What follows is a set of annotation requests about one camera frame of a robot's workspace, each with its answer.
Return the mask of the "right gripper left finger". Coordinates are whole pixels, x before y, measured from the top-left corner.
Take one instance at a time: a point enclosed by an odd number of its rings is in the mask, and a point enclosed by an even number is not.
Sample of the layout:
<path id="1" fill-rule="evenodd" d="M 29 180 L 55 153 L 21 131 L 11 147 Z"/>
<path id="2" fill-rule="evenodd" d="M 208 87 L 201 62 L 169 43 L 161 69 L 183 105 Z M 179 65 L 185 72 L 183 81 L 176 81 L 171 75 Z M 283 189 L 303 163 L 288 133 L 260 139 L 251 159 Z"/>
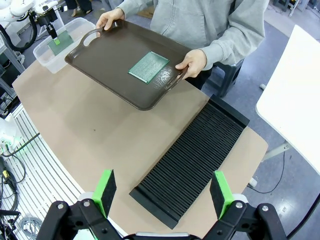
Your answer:
<path id="1" fill-rule="evenodd" d="M 79 230 L 89 229 L 97 240 L 129 240 L 108 220 L 117 190 L 114 171 L 106 169 L 92 197 L 73 205 L 65 201 L 51 204 L 37 235 L 38 240 L 72 240 Z"/>

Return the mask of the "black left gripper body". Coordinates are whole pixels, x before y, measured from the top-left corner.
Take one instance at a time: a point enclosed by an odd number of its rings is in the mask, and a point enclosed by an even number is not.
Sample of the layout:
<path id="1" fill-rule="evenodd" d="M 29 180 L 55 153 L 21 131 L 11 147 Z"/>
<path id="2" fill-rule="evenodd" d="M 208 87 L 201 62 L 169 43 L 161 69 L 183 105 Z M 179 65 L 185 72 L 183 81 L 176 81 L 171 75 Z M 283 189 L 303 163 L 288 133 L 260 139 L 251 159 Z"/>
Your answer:
<path id="1" fill-rule="evenodd" d="M 37 17 L 37 23 L 42 26 L 47 26 L 53 23 L 55 20 L 57 20 L 58 17 L 55 13 L 54 9 L 50 9 L 49 11 L 45 12 L 42 15 L 39 15 Z"/>

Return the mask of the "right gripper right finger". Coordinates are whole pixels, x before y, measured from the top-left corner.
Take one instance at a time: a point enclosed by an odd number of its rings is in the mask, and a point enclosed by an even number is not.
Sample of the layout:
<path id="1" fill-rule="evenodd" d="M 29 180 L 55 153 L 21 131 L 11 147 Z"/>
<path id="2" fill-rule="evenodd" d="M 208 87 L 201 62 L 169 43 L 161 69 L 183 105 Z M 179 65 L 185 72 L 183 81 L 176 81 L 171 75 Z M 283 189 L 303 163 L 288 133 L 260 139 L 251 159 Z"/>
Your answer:
<path id="1" fill-rule="evenodd" d="M 204 240 L 230 240 L 236 232 L 246 233 L 250 240 L 287 239 L 275 207 L 270 203 L 253 207 L 236 199 L 222 171 L 213 173 L 209 190 L 217 221 Z"/>

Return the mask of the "person's right hand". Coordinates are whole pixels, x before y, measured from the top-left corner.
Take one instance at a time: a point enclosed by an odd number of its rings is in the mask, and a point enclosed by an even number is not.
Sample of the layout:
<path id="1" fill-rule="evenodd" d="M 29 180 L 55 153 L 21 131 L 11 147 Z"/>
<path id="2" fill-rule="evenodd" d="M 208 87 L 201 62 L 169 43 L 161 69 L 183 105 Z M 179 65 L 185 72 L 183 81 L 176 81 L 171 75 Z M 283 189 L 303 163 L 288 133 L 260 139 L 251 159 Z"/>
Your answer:
<path id="1" fill-rule="evenodd" d="M 123 20 L 125 18 L 125 14 L 121 8 L 115 8 L 113 10 L 107 11 L 103 13 L 97 23 L 96 28 L 103 28 L 105 31 L 109 30 L 112 26 L 113 22 L 116 20 Z"/>

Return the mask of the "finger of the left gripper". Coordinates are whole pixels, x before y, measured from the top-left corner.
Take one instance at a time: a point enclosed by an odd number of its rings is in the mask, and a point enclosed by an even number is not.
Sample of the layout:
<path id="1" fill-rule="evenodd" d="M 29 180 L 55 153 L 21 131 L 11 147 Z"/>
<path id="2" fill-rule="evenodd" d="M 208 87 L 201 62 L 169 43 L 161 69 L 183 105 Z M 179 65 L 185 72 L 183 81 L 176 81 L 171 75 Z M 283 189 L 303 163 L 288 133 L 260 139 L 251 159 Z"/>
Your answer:
<path id="1" fill-rule="evenodd" d="M 51 36 L 51 38 L 53 39 L 53 42 L 56 45 L 59 45 L 60 44 L 60 40 L 58 39 L 57 32 L 56 32 L 54 26 L 51 23 L 47 25 L 47 32 Z"/>

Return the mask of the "person's left hand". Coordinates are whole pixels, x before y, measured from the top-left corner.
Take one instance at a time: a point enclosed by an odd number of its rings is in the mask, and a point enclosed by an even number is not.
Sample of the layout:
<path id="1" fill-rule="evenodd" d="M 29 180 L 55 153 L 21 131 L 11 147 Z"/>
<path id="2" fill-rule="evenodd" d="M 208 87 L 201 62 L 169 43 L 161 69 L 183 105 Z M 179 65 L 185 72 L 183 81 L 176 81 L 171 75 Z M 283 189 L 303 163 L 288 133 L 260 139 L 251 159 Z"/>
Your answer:
<path id="1" fill-rule="evenodd" d="M 175 68 L 177 70 L 183 70 L 187 68 L 183 79 L 195 78 L 205 68 L 207 64 L 207 57 L 201 49 L 193 49 L 189 51 L 182 62 L 177 64 Z"/>

